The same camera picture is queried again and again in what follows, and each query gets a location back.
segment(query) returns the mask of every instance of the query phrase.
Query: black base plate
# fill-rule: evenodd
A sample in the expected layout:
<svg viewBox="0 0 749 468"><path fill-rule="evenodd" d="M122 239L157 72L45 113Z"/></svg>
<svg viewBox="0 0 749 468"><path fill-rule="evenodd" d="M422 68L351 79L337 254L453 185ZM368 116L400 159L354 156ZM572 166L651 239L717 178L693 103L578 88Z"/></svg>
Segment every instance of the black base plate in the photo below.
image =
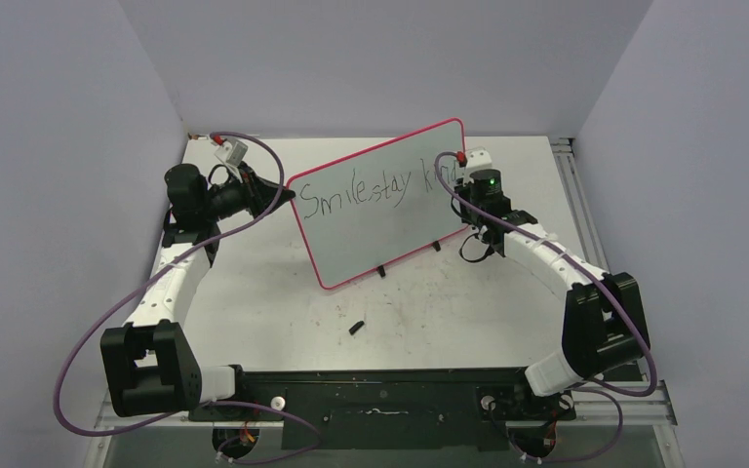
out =
<svg viewBox="0 0 749 468"><path fill-rule="evenodd" d="M370 370L246 372L238 400L269 405L277 396L285 411L320 429L320 449L439 449L474 446L507 450L480 401L502 401L497 421L546 420L559 396L529 394L524 368L485 370ZM572 412L567 418L574 418ZM226 407L199 408L193 421L280 420L269 413ZM314 444L314 435L286 420L282 449Z"/></svg>

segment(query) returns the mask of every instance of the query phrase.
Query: red whiteboard frame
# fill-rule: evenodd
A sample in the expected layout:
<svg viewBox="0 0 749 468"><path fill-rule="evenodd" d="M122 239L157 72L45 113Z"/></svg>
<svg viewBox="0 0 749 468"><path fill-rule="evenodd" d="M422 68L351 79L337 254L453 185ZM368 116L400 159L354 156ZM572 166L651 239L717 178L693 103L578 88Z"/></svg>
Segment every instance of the red whiteboard frame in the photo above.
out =
<svg viewBox="0 0 749 468"><path fill-rule="evenodd" d="M291 188L292 181L294 181L294 180L296 180L296 179L298 179L300 177L308 176L309 174L316 173L317 171L323 170L323 169L325 169L325 168L327 168L329 166L333 166L335 164L342 163L343 161L347 161L347 160L349 160L351 158L356 158L356 157L361 156L363 154L366 154L366 153L368 153L370 151L374 151L374 150L376 150L378 148L382 148L383 146L386 146L388 144L395 143L397 141L400 141L402 139L406 139L408 137L414 137L417 134L422 134L423 132L427 132L429 130L435 129L435 128L440 127L442 125L449 124L451 122L457 122L460 125L460 141L461 141L461 146L462 146L460 149L461 149L461 151L465 151L466 150L466 135L464 134L464 131L463 131L463 122L460 119L453 117L453 118L447 119L447 120L445 120L443 122L438 122L437 124L433 124L433 125L430 125L428 127L424 127L424 128L422 128L420 130L415 130L414 132L411 132L409 134L405 134L403 136L398 136L398 137L392 138L392 139L390 139L388 141L384 141L383 143L376 144L375 146L372 146L371 148L366 148L366 149L358 151L356 153L352 153L352 154L350 154L348 156L344 156L344 157L342 157L340 159L332 161L331 163L326 163L326 164L324 164L322 166L318 166L316 168L309 169L308 171L304 171L302 173L299 173L299 174L296 174L296 175L292 175L289 178L289 181L286 182L286 188ZM359 274L357 276L353 276L353 277L349 278L348 280L341 281L340 283L337 283L336 285L333 285L333 286L326 286L325 284L323 284L323 279L320 278L320 272L317 270L317 263L314 262L314 255L311 254L311 247L309 247L309 245L308 245L308 239L305 237L305 231L302 229L302 223L299 220L299 214L297 213L294 199L292 199L291 205L292 205L292 210L294 210L295 219L297 221L297 227L299 228L299 233L302 236L303 242L305 242L305 249L308 251L308 258L311 260L311 267L314 269L314 274L317 276L317 282L320 284L321 288L323 288L324 290L327 290L327 291L333 290L333 289L338 288L338 287L340 287L342 285L345 285L345 284L347 284L349 282L352 282L352 281L354 281L354 280L356 280L356 279L358 279L358 278L360 278L362 276L365 276L365 275L368 275L370 273L374 273L374 272L377 271L377 267L375 267L375 268L372 268L371 270L364 271L363 273L361 273L361 274ZM441 239L439 239L439 241L443 241L445 239L449 239L450 237L452 237L453 235L457 234L458 232L462 232L463 229L466 229L466 227L458 229L455 232L453 232L452 234L448 234L448 235L442 237ZM417 249L415 249L413 251L404 253L404 254L398 256L397 258L391 259L391 260L383 263L382 266L386 266L386 265L392 264L392 263L394 263L394 262L396 262L396 261L398 261L398 260L400 260L402 258L405 258L405 257L407 257L407 256L409 256L411 254L414 254L414 253L416 253L418 251L421 251L421 250L426 249L426 248L431 247L431 246L432 246L432 244L430 243L430 244L426 244L425 246L418 247Z"/></svg>

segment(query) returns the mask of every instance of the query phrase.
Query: black motor joint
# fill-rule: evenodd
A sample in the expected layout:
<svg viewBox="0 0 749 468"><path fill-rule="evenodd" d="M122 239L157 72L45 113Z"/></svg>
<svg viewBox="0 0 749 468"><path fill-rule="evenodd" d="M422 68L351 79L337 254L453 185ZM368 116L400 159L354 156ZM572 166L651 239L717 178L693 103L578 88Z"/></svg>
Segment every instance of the black motor joint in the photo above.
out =
<svg viewBox="0 0 749 468"><path fill-rule="evenodd" d="M460 178L455 185L455 193L460 198L476 208L516 226L538 223L538 220L529 213L512 209L512 202L503 194L499 170L482 169L475 171L470 177L472 178L471 181L464 182L464 179ZM511 229L485 219L463 204L460 204L460 213L464 223L478 228L479 231L484 231L481 235L481 242L492 247L501 256L504 255L504 234L510 232Z"/></svg>
<svg viewBox="0 0 749 468"><path fill-rule="evenodd" d="M165 216L163 247L173 242L198 244L219 234L217 221L248 210L259 216L274 199L279 184L258 176L246 163L238 166L238 176L222 184L212 184L193 164L179 164L165 173L171 208ZM283 189L273 211L293 199L292 190ZM170 223L173 215L175 222ZM216 253L217 243L206 247L209 256Z"/></svg>

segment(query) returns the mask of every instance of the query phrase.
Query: black bracket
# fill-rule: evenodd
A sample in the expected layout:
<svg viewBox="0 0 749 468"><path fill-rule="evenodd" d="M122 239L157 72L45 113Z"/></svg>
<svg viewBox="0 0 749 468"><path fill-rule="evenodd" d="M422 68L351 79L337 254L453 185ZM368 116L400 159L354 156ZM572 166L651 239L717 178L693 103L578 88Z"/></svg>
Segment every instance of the black bracket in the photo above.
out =
<svg viewBox="0 0 749 468"><path fill-rule="evenodd" d="M179 324L125 324L105 330L99 346L116 414L193 410L199 405L202 375ZM156 354L157 366L137 366L136 360L148 351Z"/></svg>
<svg viewBox="0 0 749 468"><path fill-rule="evenodd" d="M432 246L432 249L434 249L435 252L440 252L441 251L441 242L440 241L435 241L435 242L433 242L432 244L429 244L429 245ZM386 277L386 268L383 265L380 265L377 268L377 274L380 275L380 278L385 278Z"/></svg>
<svg viewBox="0 0 749 468"><path fill-rule="evenodd" d="M615 296L639 334L650 346L639 285L627 273L604 274L602 283ZM561 346L572 370L588 378L642 357L636 338L594 285L572 285L567 292Z"/></svg>

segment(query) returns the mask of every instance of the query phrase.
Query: wire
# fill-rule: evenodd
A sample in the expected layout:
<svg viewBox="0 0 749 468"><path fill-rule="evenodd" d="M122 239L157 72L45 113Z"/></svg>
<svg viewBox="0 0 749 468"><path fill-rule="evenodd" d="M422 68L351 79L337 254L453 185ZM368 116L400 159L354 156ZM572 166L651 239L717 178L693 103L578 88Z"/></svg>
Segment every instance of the wire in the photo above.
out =
<svg viewBox="0 0 749 468"><path fill-rule="evenodd" d="M446 190L450 195L452 195L453 198L456 199L461 204L461 206L466 207L467 209L471 210L474 213L477 213L478 215L483 216L486 219L489 219L490 221L494 222L495 224L500 225L501 227L515 231L523 235L524 237L527 237L534 241L542 242L543 246L548 247L550 250L552 250L556 254L564 253L564 251L562 251L561 248L559 248L552 242L547 241L547 240L542 240L540 237L536 236L535 234L532 234L530 231L526 229L522 229L507 221L504 221L503 219L500 219L497 216L493 216L475 207L474 205L467 202L466 200L462 199L457 193L455 193L454 190L452 190L446 183L444 183L443 176L441 175L440 163L441 163L441 158L445 156L457 157L457 155L455 155L455 153L451 151L444 151L443 153L439 154L435 158L435 177L437 177L438 181L441 182L441 185L443 185L444 190ZM581 266L581 264L575 261L570 255L564 255L564 260L567 263L569 263L570 266L572 266L575 270L577 270L579 273L585 276L588 280L590 280L596 286L596 288L598 288L599 291L604 295L604 297L610 302L610 304L612 304L613 310L615 310L615 312L621 318L621 321L624 322L624 325L627 327L627 329L630 331L633 337L636 338L636 342L639 344L639 349L642 350L642 354L648 360L648 368L650 370L650 384L648 385L648 388L645 390L640 390L640 391L626 390L623 388L618 388L614 385L610 385L596 378L591 378L590 381L595 382L601 385L602 387L607 388L608 390L612 390L615 393L626 395L628 397L646 397L648 395L651 395L656 390L656 385L658 385L658 374L656 373L656 364L655 364L655 361L653 360L652 354L650 353L650 348L648 347L648 344L645 342L645 339L642 338L642 334L639 333L639 330L636 328L636 325L633 324L632 320L630 320L630 317L627 315L627 312L624 311L624 307L621 306L621 304L618 302L615 296L612 295L610 290L608 290L607 287L601 281L599 281L598 278L595 277L595 275L593 275L586 268Z"/></svg>
<svg viewBox="0 0 749 468"><path fill-rule="evenodd" d="M253 410L260 410L260 411L266 411L271 412L273 414L277 414L278 416L283 416L286 419L290 419L296 423L299 423L309 431L313 432L314 435L317 436L317 442L315 444L312 444L308 447L298 448L295 451L291 451L289 453L284 453L282 455L272 456L270 458L264 458L262 460L229 460L237 465L264 465L266 463L273 463L275 461L285 460L287 458L291 458L293 456L300 455L301 453L306 453L307 451L311 451L316 449L320 446L320 443L323 442L323 438L320 434L320 430L318 430L314 425L305 419L296 416L294 414L291 414L290 412L280 411L278 409L274 409L271 407L266 407L264 405L258 405L256 403L248 403L248 402L231 402L231 401L218 401L218 402L209 402L206 406L210 407L239 407L239 408L250 408ZM239 440L240 436L234 436L230 439L225 440L222 444L219 444L219 447L217 447L217 456L222 453L222 450L228 447L229 444Z"/></svg>
<svg viewBox="0 0 749 468"><path fill-rule="evenodd" d="M464 216L463 214L461 214L461 213L460 213L460 212L459 212L458 210L456 210L456 209L454 208L454 204L453 204L453 202L454 202L454 197L453 197L453 198L452 198L452 200L450 201L450 208L452 209L453 213L454 213L454 214L455 214L455 215L456 215L457 217L459 217L461 221L463 221L463 222L465 222L465 223L469 224L469 218L468 218L468 217L466 217L466 216Z"/></svg>
<svg viewBox="0 0 749 468"><path fill-rule="evenodd" d="M170 271L171 268L174 267L174 263L179 263L185 260L186 258L191 256L191 254L193 254L194 252L200 249L204 249L209 244L217 242L220 239L224 239L228 236L232 236L238 232L242 232L248 229L249 227L257 224L258 222L262 221L267 215L269 215L272 211L274 211L274 208L277 206L277 202L280 200L280 195L283 193L283 184L285 183L285 173L283 172L283 162L280 161L280 157L277 156L277 153L275 153L274 150L271 149L270 146L268 146L267 144L265 144L260 139L254 136L239 134L236 132L218 132L218 133L211 134L211 135L212 137L229 136L229 137L238 137L238 138L247 139L248 141L256 143L257 145L262 147L262 149L267 151L268 154L271 155L272 158L274 158L274 162L277 163L277 169L280 171L280 182L279 182L279 185L277 186L277 192L274 193L274 198L271 200L271 203L268 204L268 207L266 207L265 210L262 213L260 213L256 218L243 224L242 226L235 227L234 229L231 229L230 231L225 231L222 234L216 235L210 239L200 242L199 244L191 247L184 253L181 253L180 255L178 255L176 258L174 258L174 261L172 263L169 263L164 268L157 271L153 276L151 276L147 281L145 281L142 286L133 290L131 293L123 297L122 300L120 300L119 302L116 302L116 304L114 304L113 307L110 307L110 309L108 309L107 312L102 314L101 317L99 317L99 319L96 320L96 322L93 323L87 331L85 331L85 334L83 334L82 337L79 338L78 341L76 341L76 345L73 346L73 349L70 350L70 353L64 359L64 364L61 365L61 369L59 370L59 376L56 378L56 386L53 390L53 414L56 416L56 420L59 422L59 424L61 424L61 426L64 429L67 429L73 434L84 436L84 437L115 436L118 434L131 432L135 429L138 429L139 427L144 427L148 424L152 424L161 419L165 419L166 417L172 414L176 414L175 412L166 412L164 414L159 414L158 416L145 419L144 421L138 422L136 424L131 424L130 426L113 428L113 429L108 429L104 431L94 431L94 430L83 429L80 427L76 427L69 420L67 420L66 417L64 417L64 413L61 411L61 387L64 384L64 378L67 376L67 371L70 369L70 366L73 365L73 361L76 359L76 355L79 354L79 351L81 351L81 349L84 347L88 339L90 339L90 337L99 329L99 327L101 327L102 324L104 324L107 321L107 319L109 319L113 314L118 312L119 309L121 309L125 304L127 304L128 302L144 294L147 291L147 288L149 286L159 281L160 278L165 276L165 273L168 273L168 271Z"/></svg>
<svg viewBox="0 0 749 468"><path fill-rule="evenodd" d="M618 442L618 439L621 437L622 429L624 428L624 412L621 410L621 404L618 402L618 400L611 394L607 392L603 392L601 390L597 390L595 388L576 388L573 390L574 392L584 392L584 393L595 393L597 395L601 395L603 397L606 397L609 399L614 405L615 410L618 411L618 425L615 426L615 434L613 434L612 439L610 441L602 446L601 448L591 451L590 453L579 455L579 456L568 456L564 458L550 458L541 460L542 463L577 463L579 461L587 461L592 460L593 458L604 454L608 450L612 449L615 446L615 443ZM526 454L523 450L521 450L518 446L515 445L515 437L510 437L509 443L514 447L518 452L523 453L525 458L527 460L531 461L538 461L539 458L533 457L529 454Z"/></svg>
<svg viewBox="0 0 749 468"><path fill-rule="evenodd" d="M217 172L217 169L219 168L225 168L225 172L228 174L228 178L225 180L225 182L230 181L234 176L231 174L231 172L228 170L228 167L224 164L217 164L211 168L211 171L208 173L208 184L213 184L214 182L212 179L214 178L214 174Z"/></svg>
<svg viewBox="0 0 749 468"><path fill-rule="evenodd" d="M467 262L467 263L481 263L482 261L484 261L487 258L489 258L490 255L492 255L495 251L493 250L492 247L487 247L487 249L484 251L484 254L481 255L481 256L479 256L478 258L467 258L467 257L463 256L463 248L466 247L466 243L470 239L473 239L473 238L474 239L478 239L478 233L477 232L475 234L471 234L469 236L466 236L466 239L463 240L463 244L460 245L460 249L457 250L457 254L460 255L460 258L463 261Z"/></svg>
<svg viewBox="0 0 749 468"><path fill-rule="evenodd" d="M509 439L509 434L507 433L506 429L504 429L503 427L501 427L500 425L498 425L498 421L497 421L497 419L495 419L495 413L494 413L495 408L497 408L497 403L496 402L491 402L490 403L490 410L489 410L490 422L493 424L493 426L495 426L495 429L497 429L498 432L500 432L501 437L503 437L504 439ZM547 420L547 422L543 423L540 427L538 427L538 429L541 429L541 430L546 429L551 424L555 425L555 423L556 423L555 419L549 419L549 420ZM541 437L535 437L535 436L530 436L530 435L526 435L526 434L517 434L516 437L518 437L518 438L532 439L534 441L541 442L547 436L545 435L543 438L541 438Z"/></svg>
<svg viewBox="0 0 749 468"><path fill-rule="evenodd" d="M254 436L251 435L251 432L248 431L248 421L243 423L243 427L240 429L240 441L243 440L243 436L245 436L245 440L254 443L255 439Z"/></svg>
<svg viewBox="0 0 749 468"><path fill-rule="evenodd" d="M544 439L546 439L550 434L552 434L552 433L555 432L555 426L556 426L556 424L558 424L558 421L555 421L552 424L550 424L550 430L548 430L547 433L544 434Z"/></svg>

